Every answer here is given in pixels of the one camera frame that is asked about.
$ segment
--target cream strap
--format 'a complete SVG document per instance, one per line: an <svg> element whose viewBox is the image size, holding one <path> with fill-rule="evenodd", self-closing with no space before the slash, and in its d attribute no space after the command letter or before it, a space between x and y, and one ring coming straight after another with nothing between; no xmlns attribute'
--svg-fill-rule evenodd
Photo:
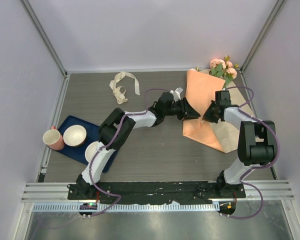
<svg viewBox="0 0 300 240"><path fill-rule="evenodd" d="M128 101L125 97L126 88L124 86L116 87L117 83L120 82L125 76L134 79L134 92L137 95L140 95L139 82L137 78L130 72L121 71L117 75L115 75L114 80L110 81L110 88L112 89L112 94L115 96L118 104L123 104Z"/></svg>

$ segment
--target bowl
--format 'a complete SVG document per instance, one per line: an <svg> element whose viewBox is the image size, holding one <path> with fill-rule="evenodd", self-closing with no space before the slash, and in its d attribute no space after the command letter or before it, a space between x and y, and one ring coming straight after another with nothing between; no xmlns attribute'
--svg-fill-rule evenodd
<svg viewBox="0 0 300 240"><path fill-rule="evenodd" d="M85 149L85 160L90 163L92 156L94 155L96 148L98 146L98 142L94 141L92 143L90 143L90 145Z"/></svg>
<svg viewBox="0 0 300 240"><path fill-rule="evenodd" d="M87 137L86 129L81 125L68 127L63 134L63 141L70 147L78 147L84 143Z"/></svg>

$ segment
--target blue tray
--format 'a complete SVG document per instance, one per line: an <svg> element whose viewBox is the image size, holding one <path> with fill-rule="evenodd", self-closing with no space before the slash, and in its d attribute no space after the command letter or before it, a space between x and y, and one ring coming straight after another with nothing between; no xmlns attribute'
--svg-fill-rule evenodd
<svg viewBox="0 0 300 240"><path fill-rule="evenodd" d="M73 125L81 125L86 130L86 140L81 146L73 147L65 145L64 148L60 151L57 151L73 160L76 160L84 165L88 165L88 162L85 157L86 148L93 142L98 141L99 137L99 126L94 125L88 121L82 120L75 116L68 116L61 126L58 128L58 131L64 135L67 128ZM115 157L118 153L118 150L115 151L111 157L109 158L108 162L106 163L103 173L107 173L115 160Z"/></svg>

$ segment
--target mug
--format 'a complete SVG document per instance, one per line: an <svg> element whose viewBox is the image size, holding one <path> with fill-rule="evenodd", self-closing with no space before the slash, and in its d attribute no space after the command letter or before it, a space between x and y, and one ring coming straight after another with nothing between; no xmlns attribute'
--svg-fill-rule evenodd
<svg viewBox="0 0 300 240"><path fill-rule="evenodd" d="M55 126L46 131L42 137L43 142L51 149L59 151L65 147L64 138Z"/></svg>

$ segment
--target peach towel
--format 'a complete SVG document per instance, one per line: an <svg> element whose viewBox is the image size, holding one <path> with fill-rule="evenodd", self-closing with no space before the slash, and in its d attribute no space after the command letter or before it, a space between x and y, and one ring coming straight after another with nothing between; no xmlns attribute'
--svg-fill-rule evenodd
<svg viewBox="0 0 300 240"><path fill-rule="evenodd" d="M186 73L185 97L189 104L203 116L210 106L211 100L215 100L215 92L220 91L225 84L223 79L188 70ZM182 134L192 140L224 152L211 125L202 118L183 121Z"/></svg>

